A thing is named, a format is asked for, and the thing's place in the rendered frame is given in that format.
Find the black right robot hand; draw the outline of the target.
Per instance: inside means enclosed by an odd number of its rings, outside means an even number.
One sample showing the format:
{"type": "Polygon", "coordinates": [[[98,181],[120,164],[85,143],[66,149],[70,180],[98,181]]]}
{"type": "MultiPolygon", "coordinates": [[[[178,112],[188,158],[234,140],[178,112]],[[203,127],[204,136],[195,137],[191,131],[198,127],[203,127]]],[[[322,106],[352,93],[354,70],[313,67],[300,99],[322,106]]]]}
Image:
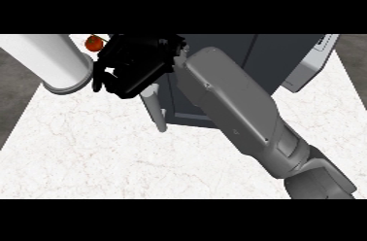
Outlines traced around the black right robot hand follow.
{"type": "Polygon", "coordinates": [[[178,34],[113,34],[92,62],[91,88],[133,98],[166,73],[185,46],[178,34]]]}

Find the red tomato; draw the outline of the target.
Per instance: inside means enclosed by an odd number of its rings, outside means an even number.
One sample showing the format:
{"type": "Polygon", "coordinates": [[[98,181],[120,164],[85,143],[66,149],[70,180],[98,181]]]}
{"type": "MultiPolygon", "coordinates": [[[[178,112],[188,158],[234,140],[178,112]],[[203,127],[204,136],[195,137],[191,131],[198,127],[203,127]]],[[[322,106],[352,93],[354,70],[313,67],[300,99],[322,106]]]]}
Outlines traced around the red tomato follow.
{"type": "Polygon", "coordinates": [[[95,35],[89,35],[83,41],[83,46],[91,52],[98,52],[102,49],[102,39],[95,35]]]}

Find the large white cylinder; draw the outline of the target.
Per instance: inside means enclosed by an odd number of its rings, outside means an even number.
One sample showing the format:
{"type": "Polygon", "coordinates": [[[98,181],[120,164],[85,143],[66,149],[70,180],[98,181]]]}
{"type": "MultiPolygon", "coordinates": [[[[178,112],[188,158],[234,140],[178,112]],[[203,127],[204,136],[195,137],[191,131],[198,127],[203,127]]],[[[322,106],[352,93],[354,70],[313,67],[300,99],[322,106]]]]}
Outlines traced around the large white cylinder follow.
{"type": "Polygon", "coordinates": [[[76,92],[91,80],[92,59],[67,34],[0,34],[0,48],[58,95],[76,92]]]}

